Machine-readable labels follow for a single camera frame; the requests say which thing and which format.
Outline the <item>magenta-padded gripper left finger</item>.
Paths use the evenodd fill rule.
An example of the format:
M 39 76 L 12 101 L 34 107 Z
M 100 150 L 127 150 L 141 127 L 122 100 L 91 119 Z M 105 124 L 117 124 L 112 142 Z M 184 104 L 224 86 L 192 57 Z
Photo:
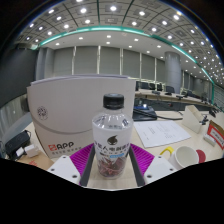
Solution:
M 94 145 L 90 144 L 71 156 L 62 155 L 48 172 L 74 184 L 86 187 L 95 156 Z

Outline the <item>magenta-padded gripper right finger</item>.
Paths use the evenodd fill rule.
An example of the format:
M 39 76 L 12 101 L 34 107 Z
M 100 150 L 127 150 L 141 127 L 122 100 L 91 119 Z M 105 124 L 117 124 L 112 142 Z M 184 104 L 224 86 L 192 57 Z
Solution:
M 163 156 L 154 156 L 134 144 L 130 145 L 129 156 L 138 187 L 150 184 L 176 172 L 172 164 Z

